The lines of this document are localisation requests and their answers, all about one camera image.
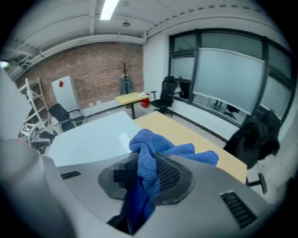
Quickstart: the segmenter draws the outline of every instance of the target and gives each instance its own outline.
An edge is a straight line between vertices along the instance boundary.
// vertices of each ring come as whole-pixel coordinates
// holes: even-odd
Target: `fluorescent light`
[[[110,20],[119,0],[105,0],[100,20]]]
[[[8,62],[6,62],[6,61],[0,61],[0,68],[2,68],[2,69],[4,69],[5,67],[7,67],[8,66]]]

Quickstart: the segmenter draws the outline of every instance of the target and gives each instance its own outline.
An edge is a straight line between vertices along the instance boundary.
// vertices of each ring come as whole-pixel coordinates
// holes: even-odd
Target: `white table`
[[[117,112],[58,135],[47,156],[60,167],[123,155],[139,130],[124,111]]]

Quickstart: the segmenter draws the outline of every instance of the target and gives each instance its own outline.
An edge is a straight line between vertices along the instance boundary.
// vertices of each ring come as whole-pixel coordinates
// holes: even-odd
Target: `office room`
[[[297,186],[295,46],[274,15],[28,4],[0,42],[7,212],[38,237],[257,235]]]

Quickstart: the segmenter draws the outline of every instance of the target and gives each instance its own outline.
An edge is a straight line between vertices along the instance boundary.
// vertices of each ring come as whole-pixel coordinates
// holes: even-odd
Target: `red magnet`
[[[64,83],[60,80],[59,87],[63,87]]]

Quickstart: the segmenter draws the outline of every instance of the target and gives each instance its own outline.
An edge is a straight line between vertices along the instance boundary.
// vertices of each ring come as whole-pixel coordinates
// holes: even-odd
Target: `light wood desk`
[[[142,101],[143,99],[149,98],[149,95],[143,97],[139,96],[140,93],[129,93],[115,97],[115,99],[120,102],[122,105],[131,104],[132,119],[135,119],[135,108],[134,103]]]
[[[152,112],[135,119],[134,122],[141,128],[147,128],[164,136],[174,145],[192,143],[196,148],[196,153],[214,151],[219,156],[217,167],[245,184],[247,173],[245,163],[171,118],[159,112]]]

